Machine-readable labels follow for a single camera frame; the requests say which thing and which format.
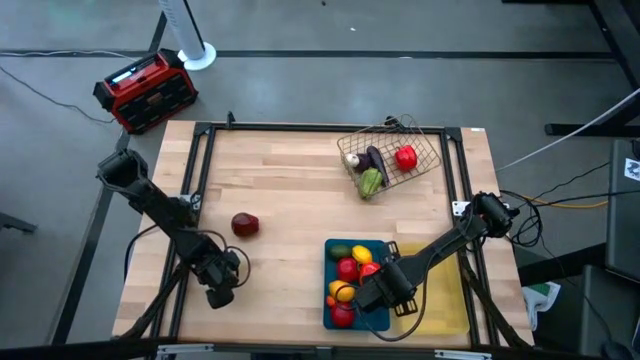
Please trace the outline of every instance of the red power station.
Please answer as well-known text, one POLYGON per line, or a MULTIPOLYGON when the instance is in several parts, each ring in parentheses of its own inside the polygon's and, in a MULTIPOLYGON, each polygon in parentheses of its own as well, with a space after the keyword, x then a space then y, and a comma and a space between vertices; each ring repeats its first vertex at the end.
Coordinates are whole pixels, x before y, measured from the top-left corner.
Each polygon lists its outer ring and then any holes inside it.
POLYGON ((160 49, 96 83, 93 96, 138 135, 193 104, 198 92, 176 53, 160 49))

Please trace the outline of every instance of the white cable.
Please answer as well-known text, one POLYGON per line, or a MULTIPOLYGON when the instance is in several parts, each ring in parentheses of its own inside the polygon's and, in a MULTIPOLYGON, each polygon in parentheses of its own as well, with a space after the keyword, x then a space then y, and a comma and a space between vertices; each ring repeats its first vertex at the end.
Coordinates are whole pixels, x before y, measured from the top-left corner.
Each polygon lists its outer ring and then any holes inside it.
POLYGON ((51 51, 51 52, 39 52, 39 51, 30 51, 30 52, 26 52, 26 53, 0 53, 0 55, 2 56, 16 56, 16 57, 23 57, 23 56, 32 56, 32 55, 41 55, 41 56, 51 56, 51 55, 58 55, 58 54, 74 54, 74 53, 78 53, 78 54, 108 54, 108 55, 113 55, 113 56, 118 56, 118 57, 122 57, 125 59, 129 59, 129 60, 133 60, 136 61, 137 59, 128 57, 126 55, 122 55, 119 54, 117 52, 113 52, 113 51, 105 51, 105 50, 91 50, 91 51, 83 51, 83 50, 62 50, 62 51, 51 51))
POLYGON ((504 169, 510 168, 513 165, 516 165, 516 164, 518 164, 520 162, 523 162, 523 161, 527 160, 528 158, 530 158, 532 156, 538 155, 539 153, 549 149, 550 147, 555 146, 555 145, 561 143, 562 141, 574 136, 575 134, 583 131, 584 129, 588 128, 589 126, 591 126, 591 125, 593 125, 593 124, 595 124, 595 123, 597 123, 597 122, 599 122, 601 120, 604 120, 604 119, 608 118, 613 112, 618 110, 618 108, 620 108, 621 106, 625 105, 625 103, 627 103, 629 100, 633 99, 633 97, 635 97, 638 94, 640 94, 640 89, 636 89, 636 91, 632 92, 631 95, 629 95, 626 98, 622 99, 622 101, 620 101, 619 103, 614 105, 611 109, 605 111, 602 115, 600 115, 597 118, 595 118, 595 119, 589 121, 588 123, 584 124, 584 126, 579 128, 578 130, 576 130, 576 131, 572 132, 571 134, 566 135, 566 136, 564 136, 564 137, 552 142, 551 144, 548 144, 548 145, 546 145, 546 146, 544 146, 544 147, 532 152, 529 155, 523 156, 520 159, 518 159, 518 160, 516 160, 516 161, 514 161, 514 162, 512 162, 512 163, 510 163, 508 165, 505 165, 505 166, 503 166, 501 168, 496 169, 496 172, 499 172, 499 171, 502 171, 504 169))

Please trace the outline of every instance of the eggplant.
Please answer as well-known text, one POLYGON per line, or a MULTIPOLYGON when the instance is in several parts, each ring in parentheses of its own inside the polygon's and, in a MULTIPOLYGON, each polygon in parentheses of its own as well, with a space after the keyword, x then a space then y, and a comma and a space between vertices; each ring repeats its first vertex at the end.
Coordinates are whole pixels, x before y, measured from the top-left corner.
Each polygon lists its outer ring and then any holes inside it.
POLYGON ((349 166, 351 166, 358 174, 363 173, 371 167, 371 159, 367 154, 347 154, 344 158, 347 161, 347 164, 349 164, 349 166))
POLYGON ((377 147, 371 145, 367 147, 367 155, 371 159, 371 167, 374 167, 382 174, 382 186, 389 186, 389 176, 387 175, 387 169, 384 167, 384 159, 377 147))

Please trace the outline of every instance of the blue tray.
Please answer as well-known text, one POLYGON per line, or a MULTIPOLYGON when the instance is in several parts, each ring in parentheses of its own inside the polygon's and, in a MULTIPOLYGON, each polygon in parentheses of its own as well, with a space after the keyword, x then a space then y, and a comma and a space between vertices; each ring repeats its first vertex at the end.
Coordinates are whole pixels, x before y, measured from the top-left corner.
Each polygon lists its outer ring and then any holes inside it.
MULTIPOLYGON (((388 253, 384 242, 381 240, 344 240, 344 239, 329 239, 324 243, 324 298, 322 302, 324 304, 323 310, 323 323, 324 327, 331 330, 368 330, 362 323, 360 317, 356 315, 353 326, 350 328, 338 328, 331 323, 331 314, 329 313, 329 306, 327 306, 327 296, 329 296, 329 283, 338 279, 336 271, 337 263, 333 261, 329 256, 329 248, 334 245, 347 245, 353 247, 355 245, 362 245, 371 251, 373 255, 373 261, 380 263, 380 260, 388 253)), ((369 314, 364 314, 364 318, 367 323, 376 331, 389 330, 390 316, 389 309, 379 308, 369 314)))

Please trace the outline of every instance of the metal wire basket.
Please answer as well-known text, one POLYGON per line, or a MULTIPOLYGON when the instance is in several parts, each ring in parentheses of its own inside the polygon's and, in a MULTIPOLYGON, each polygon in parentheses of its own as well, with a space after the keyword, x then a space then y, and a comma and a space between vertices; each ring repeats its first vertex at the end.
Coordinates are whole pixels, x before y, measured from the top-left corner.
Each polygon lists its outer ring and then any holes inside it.
POLYGON ((429 139, 420 130, 420 126, 410 115, 389 116, 381 125, 370 126, 338 139, 342 163, 349 172, 356 188, 360 183, 360 174, 347 163, 345 156, 347 154, 366 153, 367 147, 371 145, 378 148, 382 155, 387 176, 389 177, 389 184, 384 187, 380 186, 378 190, 367 198, 426 174, 441 164, 440 156, 436 153, 429 139), (394 158, 396 151, 405 145, 411 145, 418 158, 416 167, 408 172, 400 171, 394 158))

